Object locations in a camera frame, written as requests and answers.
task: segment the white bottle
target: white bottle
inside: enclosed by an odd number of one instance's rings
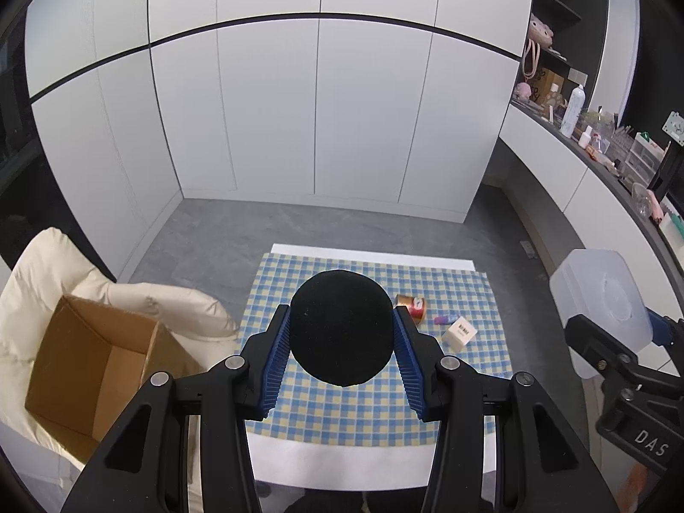
[[[579,147],[584,149],[589,146],[589,141],[592,140],[592,126],[587,125],[586,130],[584,133],[582,133],[582,136],[579,137]]]
[[[579,119],[579,113],[582,111],[582,106],[584,106],[584,98],[584,88],[582,85],[579,85],[579,87],[572,91],[572,94],[570,95],[568,109],[565,110],[563,121],[560,124],[561,134],[568,138],[572,136],[572,132],[575,130],[577,119]]]

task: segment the metal screw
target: metal screw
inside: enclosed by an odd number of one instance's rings
[[[447,355],[442,357],[442,360],[439,361],[439,364],[447,370],[456,370],[461,365],[461,362],[456,357]]]
[[[169,375],[166,372],[155,372],[150,378],[153,386],[163,386],[169,381]]]
[[[515,375],[515,380],[518,382],[521,386],[531,386],[534,383],[534,376],[531,375],[529,372],[518,372]]]
[[[225,364],[227,368],[230,368],[230,370],[237,370],[242,368],[242,365],[245,364],[245,360],[240,355],[232,355],[226,359]]]

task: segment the ribbed blue pad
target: ribbed blue pad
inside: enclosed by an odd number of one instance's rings
[[[408,399],[408,405],[416,412],[418,418],[423,420],[423,414],[428,408],[425,403],[423,373],[421,372],[411,343],[406,334],[404,324],[397,309],[394,309],[394,355],[399,365],[401,381],[404,383],[404,391]]]
[[[273,342],[273,347],[269,353],[266,367],[261,375],[261,399],[259,408],[263,416],[268,416],[268,412],[276,406],[280,385],[283,383],[285,366],[290,356],[290,310],[287,310],[280,330]]]

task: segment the green object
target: green object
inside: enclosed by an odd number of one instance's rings
[[[673,214],[672,212],[669,213],[669,218],[672,220],[672,223],[675,224],[677,227],[679,234],[684,238],[684,221],[677,215]]]

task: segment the small white box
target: small white box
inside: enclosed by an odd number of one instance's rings
[[[477,333],[477,329],[461,316],[444,332],[442,339],[454,350],[454,353],[459,353]]]

